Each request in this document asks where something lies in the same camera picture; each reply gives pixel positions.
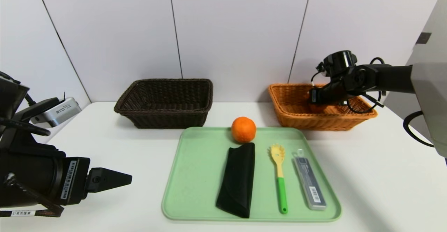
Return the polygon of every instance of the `white table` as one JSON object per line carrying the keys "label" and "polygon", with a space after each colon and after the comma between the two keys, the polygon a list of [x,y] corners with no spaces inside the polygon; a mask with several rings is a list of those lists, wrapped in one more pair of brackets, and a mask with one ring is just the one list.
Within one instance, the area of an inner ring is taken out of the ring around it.
{"label": "white table", "polygon": [[[304,132],[343,213],[332,223],[299,224],[165,218],[161,200],[182,130],[136,129],[114,105],[89,105],[49,143],[67,156],[90,157],[93,167],[131,174],[132,184],[89,194],[61,218],[2,219],[1,232],[447,231],[446,163],[409,137],[387,108],[348,132]],[[271,103],[214,103],[205,126],[230,126],[238,116],[279,126]]]}

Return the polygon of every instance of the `yellow spatula head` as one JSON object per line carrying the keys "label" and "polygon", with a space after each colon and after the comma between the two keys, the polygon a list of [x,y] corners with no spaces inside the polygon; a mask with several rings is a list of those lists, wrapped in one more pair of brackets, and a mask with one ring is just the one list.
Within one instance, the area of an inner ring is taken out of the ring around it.
{"label": "yellow spatula head", "polygon": [[286,151],[283,146],[278,144],[274,144],[270,147],[270,155],[276,164],[281,165],[284,161],[284,157],[286,156]]}

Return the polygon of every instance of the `label sticker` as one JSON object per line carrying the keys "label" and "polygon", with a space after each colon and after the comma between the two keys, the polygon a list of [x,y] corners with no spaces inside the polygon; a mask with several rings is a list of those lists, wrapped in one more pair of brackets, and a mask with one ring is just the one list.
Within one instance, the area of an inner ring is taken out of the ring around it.
{"label": "label sticker", "polygon": [[320,203],[320,197],[318,196],[318,192],[316,191],[316,187],[310,186],[310,192],[312,193],[312,198],[314,202]]}
{"label": "label sticker", "polygon": [[35,214],[36,214],[35,210],[17,210],[17,211],[12,211],[11,217],[34,216]]}
{"label": "label sticker", "polygon": [[65,177],[64,187],[62,188],[62,194],[60,195],[60,198],[63,200],[66,200],[68,197],[68,191],[70,190],[70,186],[72,185],[73,173],[75,172],[76,163],[76,160],[70,161],[67,176]]}

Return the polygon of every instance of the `orange wicker basket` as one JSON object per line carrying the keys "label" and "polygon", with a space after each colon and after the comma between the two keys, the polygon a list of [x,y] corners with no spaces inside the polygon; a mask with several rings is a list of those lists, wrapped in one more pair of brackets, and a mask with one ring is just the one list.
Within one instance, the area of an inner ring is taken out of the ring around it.
{"label": "orange wicker basket", "polygon": [[[311,84],[272,84],[270,97],[276,116],[282,126],[308,130],[345,131],[377,116],[373,109],[365,114],[356,114],[347,106],[329,105],[321,113],[313,113],[307,98]],[[350,99],[351,107],[356,111],[365,111],[370,105],[360,97]]]}

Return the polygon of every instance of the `orange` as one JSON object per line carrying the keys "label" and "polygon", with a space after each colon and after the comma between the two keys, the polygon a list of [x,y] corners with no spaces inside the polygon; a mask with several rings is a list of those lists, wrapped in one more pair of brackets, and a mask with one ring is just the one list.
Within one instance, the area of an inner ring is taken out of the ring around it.
{"label": "orange", "polygon": [[253,120],[241,116],[233,121],[231,133],[239,143],[248,143],[256,136],[256,125]]}

